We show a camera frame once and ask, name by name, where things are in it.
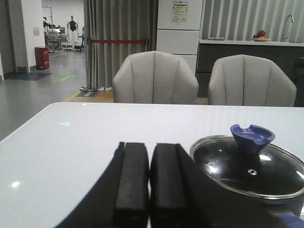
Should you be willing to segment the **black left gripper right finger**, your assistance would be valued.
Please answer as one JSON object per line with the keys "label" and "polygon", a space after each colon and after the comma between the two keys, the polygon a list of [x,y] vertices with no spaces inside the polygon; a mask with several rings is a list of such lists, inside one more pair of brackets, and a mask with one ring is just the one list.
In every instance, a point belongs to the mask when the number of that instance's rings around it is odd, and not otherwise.
{"label": "black left gripper right finger", "polygon": [[195,207],[188,205],[177,155],[176,145],[159,143],[155,146],[151,167],[151,210],[152,228],[236,228],[231,221],[215,223]]}

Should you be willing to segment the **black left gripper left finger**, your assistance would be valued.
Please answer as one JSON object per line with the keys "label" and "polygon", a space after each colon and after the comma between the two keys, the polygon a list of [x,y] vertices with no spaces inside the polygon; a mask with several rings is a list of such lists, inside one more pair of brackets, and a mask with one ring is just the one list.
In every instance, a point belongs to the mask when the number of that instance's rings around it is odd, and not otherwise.
{"label": "black left gripper left finger", "polygon": [[120,142],[114,157],[59,228],[145,228],[149,161],[144,143]]}

